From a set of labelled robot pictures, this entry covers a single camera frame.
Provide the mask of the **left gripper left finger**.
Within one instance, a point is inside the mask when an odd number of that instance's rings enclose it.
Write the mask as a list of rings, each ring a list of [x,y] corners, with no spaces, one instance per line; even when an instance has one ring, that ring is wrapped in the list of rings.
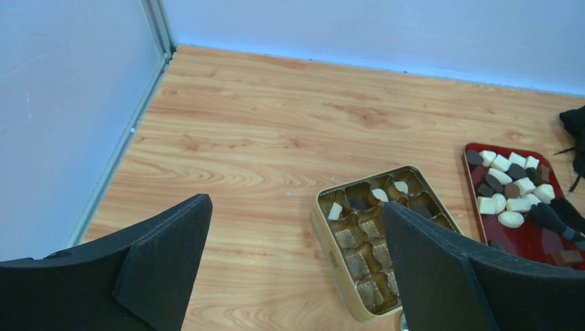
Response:
[[[162,213],[43,259],[1,263],[2,330],[180,330],[212,200]]]

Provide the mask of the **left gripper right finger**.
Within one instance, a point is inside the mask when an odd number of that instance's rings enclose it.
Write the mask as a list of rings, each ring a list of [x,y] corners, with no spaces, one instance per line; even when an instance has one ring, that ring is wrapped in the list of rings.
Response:
[[[403,205],[382,221],[409,330],[583,330],[584,273],[517,257]]]

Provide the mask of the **red chocolate tray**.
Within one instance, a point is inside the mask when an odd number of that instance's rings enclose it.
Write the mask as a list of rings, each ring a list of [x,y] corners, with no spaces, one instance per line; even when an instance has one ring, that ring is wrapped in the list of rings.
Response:
[[[532,261],[584,270],[584,251],[529,218],[532,205],[566,198],[544,156],[468,143],[462,159],[482,243]]]

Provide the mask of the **white chocolate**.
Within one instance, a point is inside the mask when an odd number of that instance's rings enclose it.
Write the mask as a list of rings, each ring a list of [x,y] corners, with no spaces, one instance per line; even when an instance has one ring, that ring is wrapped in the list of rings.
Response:
[[[327,220],[329,220],[329,221],[337,221],[337,220],[339,220],[340,217],[341,217],[341,214],[343,212],[343,209],[344,209],[343,208],[343,205],[341,205],[341,204],[339,204],[337,202],[334,202],[331,205],[331,208],[329,210],[329,213],[328,213],[328,216],[327,216]]]
[[[400,191],[402,194],[408,195],[409,187],[405,181],[396,181],[394,182],[394,186],[396,187],[396,190]]]
[[[386,192],[381,189],[381,188],[375,188],[373,190],[371,190],[372,194],[374,195],[374,197],[382,202],[388,202],[389,198],[388,195],[386,194]]]

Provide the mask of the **gold chocolate tin box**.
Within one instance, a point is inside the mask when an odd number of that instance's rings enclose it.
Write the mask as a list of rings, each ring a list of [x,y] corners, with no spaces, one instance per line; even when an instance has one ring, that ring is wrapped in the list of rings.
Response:
[[[396,190],[396,181],[408,184],[408,195]],[[375,188],[383,189],[389,201],[440,226],[461,231],[422,172],[413,165],[322,190],[315,198],[310,220],[348,310],[361,323],[378,321],[402,309],[384,237],[382,215],[386,202],[374,197],[371,190]],[[354,209],[350,199],[356,196],[367,203],[367,210]],[[329,221],[327,216],[334,202],[344,209],[339,220]]]

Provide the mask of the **dark chocolate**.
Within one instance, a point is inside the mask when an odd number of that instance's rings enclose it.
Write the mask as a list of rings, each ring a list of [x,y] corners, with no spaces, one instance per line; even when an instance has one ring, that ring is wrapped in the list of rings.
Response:
[[[356,210],[367,210],[368,209],[367,203],[361,197],[358,197],[358,196],[352,197],[350,199],[350,203],[354,207],[354,209],[356,209]]]

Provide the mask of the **metal tongs black tips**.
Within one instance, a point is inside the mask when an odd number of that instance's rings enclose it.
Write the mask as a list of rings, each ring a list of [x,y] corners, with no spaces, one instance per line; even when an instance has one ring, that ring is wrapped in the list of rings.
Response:
[[[553,231],[584,251],[584,217],[566,198],[554,198],[549,204],[532,205],[528,212],[531,221]]]

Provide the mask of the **black cloth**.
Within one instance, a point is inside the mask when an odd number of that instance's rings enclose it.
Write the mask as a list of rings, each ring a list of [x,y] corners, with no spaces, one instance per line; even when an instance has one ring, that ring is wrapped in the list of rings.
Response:
[[[565,131],[575,140],[573,147],[555,153],[556,155],[570,151],[575,152],[573,169],[577,173],[577,178],[567,192],[566,196],[570,196],[579,181],[584,178],[584,106],[559,113],[559,120]]]

